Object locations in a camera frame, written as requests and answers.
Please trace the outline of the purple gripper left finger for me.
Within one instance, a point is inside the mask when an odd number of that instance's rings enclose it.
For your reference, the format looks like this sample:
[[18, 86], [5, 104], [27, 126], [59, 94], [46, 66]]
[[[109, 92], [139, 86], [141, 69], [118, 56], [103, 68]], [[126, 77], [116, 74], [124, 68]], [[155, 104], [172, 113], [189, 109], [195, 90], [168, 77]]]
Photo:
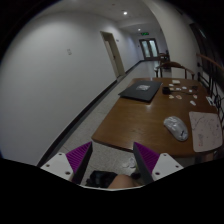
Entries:
[[75, 184], [80, 184], [92, 152], [91, 142], [68, 153], [58, 152], [42, 166], [42, 169]]

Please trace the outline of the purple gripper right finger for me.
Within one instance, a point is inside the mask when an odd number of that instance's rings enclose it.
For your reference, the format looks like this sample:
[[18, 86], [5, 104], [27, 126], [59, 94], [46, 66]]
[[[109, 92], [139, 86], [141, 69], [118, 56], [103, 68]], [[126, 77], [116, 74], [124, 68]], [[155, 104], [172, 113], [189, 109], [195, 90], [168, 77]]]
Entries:
[[153, 150], [135, 142], [133, 152], [138, 170], [145, 185], [164, 178], [183, 168], [169, 154], [158, 154]]

